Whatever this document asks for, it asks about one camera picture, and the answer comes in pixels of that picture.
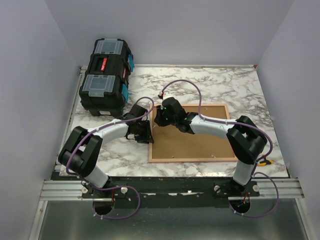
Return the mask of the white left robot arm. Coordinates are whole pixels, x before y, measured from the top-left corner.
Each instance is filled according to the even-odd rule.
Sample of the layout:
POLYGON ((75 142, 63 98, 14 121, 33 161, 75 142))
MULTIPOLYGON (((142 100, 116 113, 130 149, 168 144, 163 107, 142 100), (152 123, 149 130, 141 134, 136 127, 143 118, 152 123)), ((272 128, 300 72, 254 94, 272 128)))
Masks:
POLYGON ((152 143, 150 122, 143 119, 150 112, 134 104, 129 112, 105 125, 88 129, 75 127, 58 155, 58 162, 70 175, 93 184, 93 191, 99 197, 107 197, 111 191, 109 176, 97 166, 101 147, 128 135, 134 135, 137 142, 152 143))

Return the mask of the pink picture frame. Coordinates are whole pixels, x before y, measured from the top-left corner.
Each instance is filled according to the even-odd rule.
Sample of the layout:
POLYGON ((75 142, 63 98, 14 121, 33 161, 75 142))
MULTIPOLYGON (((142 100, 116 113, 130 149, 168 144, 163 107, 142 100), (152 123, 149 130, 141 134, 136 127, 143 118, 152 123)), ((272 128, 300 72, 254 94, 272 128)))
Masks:
POLYGON ((236 162, 227 139, 207 134, 189 134, 175 126, 155 123, 156 108, 149 114, 154 143, 149 144, 150 163, 236 162))

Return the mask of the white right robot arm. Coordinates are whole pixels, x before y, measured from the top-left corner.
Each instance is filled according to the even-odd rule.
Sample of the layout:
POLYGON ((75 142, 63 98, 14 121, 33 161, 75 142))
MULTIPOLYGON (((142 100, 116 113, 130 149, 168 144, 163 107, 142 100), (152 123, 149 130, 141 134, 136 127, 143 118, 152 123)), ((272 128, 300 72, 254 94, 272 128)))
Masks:
POLYGON ((156 107, 155 123, 159 127, 172 125, 182 133, 205 134, 227 139, 237 158, 230 191, 241 196, 248 190, 259 155, 270 139, 247 116, 238 119, 209 117, 198 112, 187 112, 174 97, 156 107))

